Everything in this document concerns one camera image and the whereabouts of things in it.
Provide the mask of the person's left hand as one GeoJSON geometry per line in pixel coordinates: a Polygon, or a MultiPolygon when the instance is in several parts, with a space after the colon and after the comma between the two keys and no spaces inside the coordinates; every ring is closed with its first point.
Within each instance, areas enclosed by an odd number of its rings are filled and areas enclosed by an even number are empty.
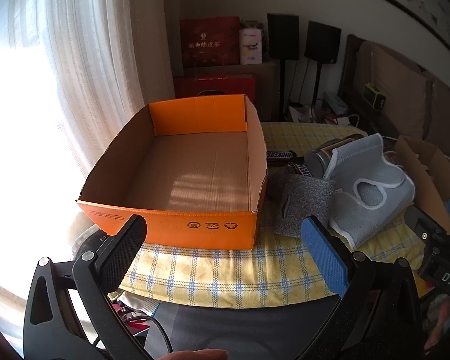
{"type": "Polygon", "coordinates": [[[167,353],[159,360],[227,360],[228,355],[223,349],[184,350],[167,353]]]}

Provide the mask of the person's right hand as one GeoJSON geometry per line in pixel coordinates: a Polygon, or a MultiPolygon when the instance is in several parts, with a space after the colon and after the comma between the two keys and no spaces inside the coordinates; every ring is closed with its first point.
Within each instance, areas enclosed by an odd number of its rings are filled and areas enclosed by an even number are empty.
{"type": "Polygon", "coordinates": [[[427,311],[428,337],[424,350],[428,351],[440,341],[444,325],[450,317],[450,296],[441,294],[433,299],[427,311]]]}

